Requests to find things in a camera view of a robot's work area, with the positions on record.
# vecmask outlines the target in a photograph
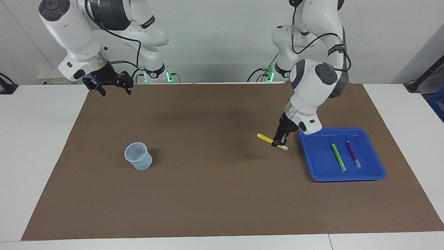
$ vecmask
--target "purple marker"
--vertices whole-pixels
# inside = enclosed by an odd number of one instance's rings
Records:
[[[347,148],[352,155],[352,159],[355,161],[356,167],[360,168],[361,164],[359,163],[358,157],[355,154],[355,150],[353,150],[352,144],[350,143],[350,141],[346,141],[345,144],[347,144]]]

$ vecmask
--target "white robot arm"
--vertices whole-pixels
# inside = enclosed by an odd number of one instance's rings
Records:
[[[131,93],[132,77],[114,71],[93,29],[115,31],[125,44],[140,50],[143,67],[139,67],[138,53],[138,68],[153,79],[167,78],[155,47],[166,45],[169,34],[155,21],[146,0],[43,0],[39,13],[48,31],[68,53],[59,70],[69,80],[82,78],[89,89],[102,95],[102,85],[115,85]]]
[[[274,32],[273,42],[281,56],[275,69],[283,77],[289,77],[294,95],[279,119],[273,146],[285,145],[287,136],[299,129],[305,134],[321,130],[322,125],[316,114],[318,107],[329,97],[341,96],[349,84],[345,32],[337,13],[343,2],[290,0],[290,4],[296,8],[294,22],[297,28],[294,33],[291,26],[278,27]],[[300,52],[295,52],[294,46],[306,48],[317,39],[328,48],[328,62],[318,63],[310,59],[297,61]]]

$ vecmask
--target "blue tray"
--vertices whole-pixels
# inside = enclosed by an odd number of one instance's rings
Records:
[[[373,181],[385,178],[385,170],[364,130],[332,128],[305,135],[299,133],[310,173],[317,181]],[[357,168],[345,144],[350,141],[359,159]],[[334,143],[345,164],[342,171],[333,153]]]

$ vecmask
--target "brown paper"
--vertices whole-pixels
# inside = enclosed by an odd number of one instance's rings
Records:
[[[138,85],[90,92],[22,240],[444,230],[363,86],[324,127],[360,127],[387,177],[318,183],[293,133],[271,147],[290,85]],[[135,141],[153,156],[138,171]]]

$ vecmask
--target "plastic cup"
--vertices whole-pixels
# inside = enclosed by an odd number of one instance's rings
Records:
[[[148,152],[147,146],[141,142],[132,143],[125,149],[125,159],[137,170],[145,170],[153,163],[153,157]]]

